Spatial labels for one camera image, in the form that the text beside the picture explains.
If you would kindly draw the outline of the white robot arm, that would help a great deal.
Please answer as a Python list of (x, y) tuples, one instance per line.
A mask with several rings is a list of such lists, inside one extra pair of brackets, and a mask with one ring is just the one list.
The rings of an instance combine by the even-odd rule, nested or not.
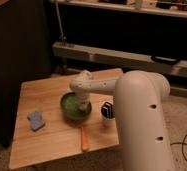
[(123, 171), (175, 171), (162, 100), (170, 93), (158, 73), (130, 71), (119, 77), (89, 79), (85, 72), (70, 83), (81, 108), (91, 93), (111, 95)]

